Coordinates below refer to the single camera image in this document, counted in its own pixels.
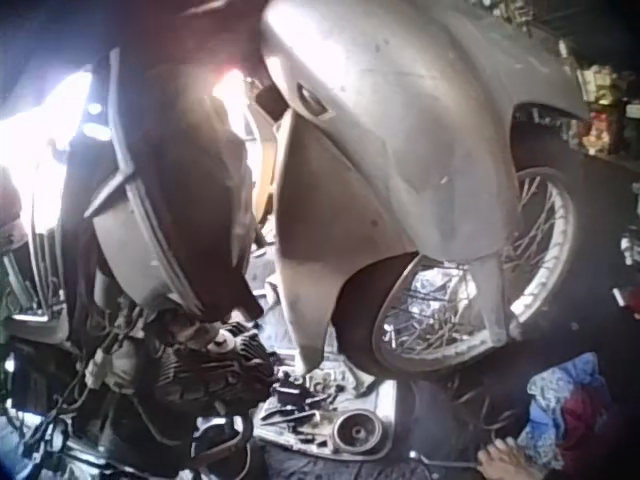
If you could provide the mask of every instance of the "silver fender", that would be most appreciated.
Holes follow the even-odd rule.
[[[464,0],[273,0],[269,71],[423,254],[470,261],[518,225],[514,108],[586,113],[558,59]]]
[[[322,362],[347,279],[415,246],[336,147],[291,110],[278,130],[274,206],[280,298],[304,373]]]

